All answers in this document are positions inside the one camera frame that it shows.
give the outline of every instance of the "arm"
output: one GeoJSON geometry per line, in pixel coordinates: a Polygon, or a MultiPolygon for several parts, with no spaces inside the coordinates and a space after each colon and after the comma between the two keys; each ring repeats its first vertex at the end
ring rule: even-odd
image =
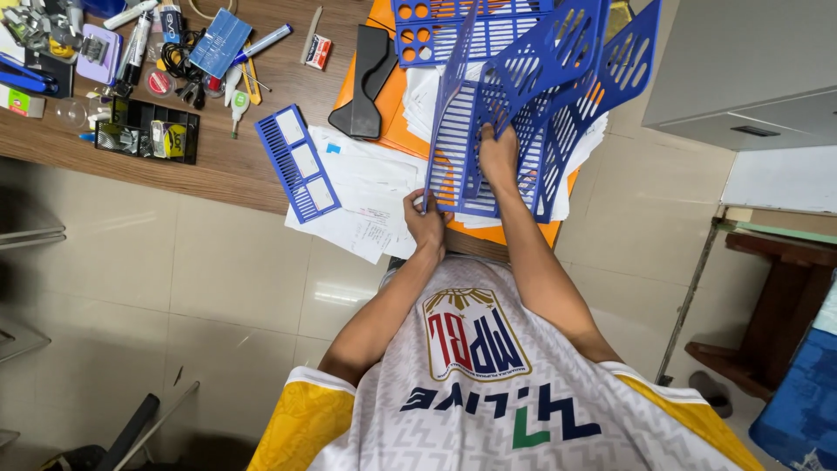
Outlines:
{"type": "Polygon", "coordinates": [[[554,325],[588,360],[622,361],[598,331],[587,303],[523,202],[517,188],[518,151],[514,129],[495,140],[492,127],[483,126],[480,167],[500,206],[511,273],[523,305],[554,325]]]}
{"type": "Polygon", "coordinates": [[[348,381],[355,387],[363,375],[383,357],[410,309],[444,258],[444,226],[452,213],[440,215],[436,199],[429,195],[427,214],[413,202],[418,189],[404,198],[404,219],[416,240],[416,252],[393,279],[349,320],[331,343],[318,370],[348,381]]]}

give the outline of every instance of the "black mesh organizer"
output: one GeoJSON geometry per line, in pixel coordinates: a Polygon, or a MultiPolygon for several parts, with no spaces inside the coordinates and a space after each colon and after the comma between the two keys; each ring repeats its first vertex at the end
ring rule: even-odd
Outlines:
{"type": "Polygon", "coordinates": [[[198,157],[198,128],[201,118],[187,111],[116,97],[110,103],[111,122],[96,123],[95,147],[132,157],[169,160],[194,165],[198,157]],[[151,122],[180,124],[186,128],[183,155],[159,158],[151,145],[151,122]]]}

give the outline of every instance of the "black cable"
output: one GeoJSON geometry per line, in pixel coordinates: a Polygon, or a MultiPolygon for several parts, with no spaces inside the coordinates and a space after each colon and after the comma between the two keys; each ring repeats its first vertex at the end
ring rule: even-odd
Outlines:
{"type": "Polygon", "coordinates": [[[203,38],[207,29],[200,31],[183,30],[180,33],[180,43],[165,43],[162,46],[161,59],[166,70],[176,79],[186,79],[193,83],[201,83],[203,70],[188,62],[189,54],[195,49],[195,44],[203,38]]]}

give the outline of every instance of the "stack of papers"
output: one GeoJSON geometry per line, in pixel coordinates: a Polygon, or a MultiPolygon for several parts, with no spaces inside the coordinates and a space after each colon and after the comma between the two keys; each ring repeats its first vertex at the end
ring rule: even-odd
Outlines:
{"type": "Polygon", "coordinates": [[[342,207],[305,224],[288,211],[285,225],[371,263],[382,254],[409,258],[416,244],[404,222],[402,200],[424,187],[427,162],[328,127],[311,126],[308,132],[342,207]]]}
{"type": "MultiPolygon", "coordinates": [[[[478,80],[482,69],[482,62],[468,64],[465,71],[467,80],[478,80]]],[[[407,120],[407,130],[426,142],[430,142],[433,128],[433,118],[436,107],[436,94],[439,90],[439,80],[444,72],[444,66],[413,67],[407,69],[407,90],[404,91],[403,116],[407,120]]],[[[604,113],[584,133],[581,141],[573,150],[567,161],[567,167],[552,205],[552,220],[565,220],[570,212],[570,200],[567,186],[567,176],[581,166],[590,157],[590,153],[604,140],[604,128],[608,125],[608,113],[604,113]]],[[[501,225],[499,218],[466,215],[455,213],[454,219],[461,222],[466,229],[482,229],[501,225]]]]}

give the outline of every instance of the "blue stapler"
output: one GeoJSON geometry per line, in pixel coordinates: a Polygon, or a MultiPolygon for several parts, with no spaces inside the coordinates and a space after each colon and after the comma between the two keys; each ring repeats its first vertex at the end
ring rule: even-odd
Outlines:
{"type": "Polygon", "coordinates": [[[44,95],[52,95],[58,91],[58,81],[55,78],[39,70],[29,69],[3,52],[0,52],[0,82],[44,95]]]}

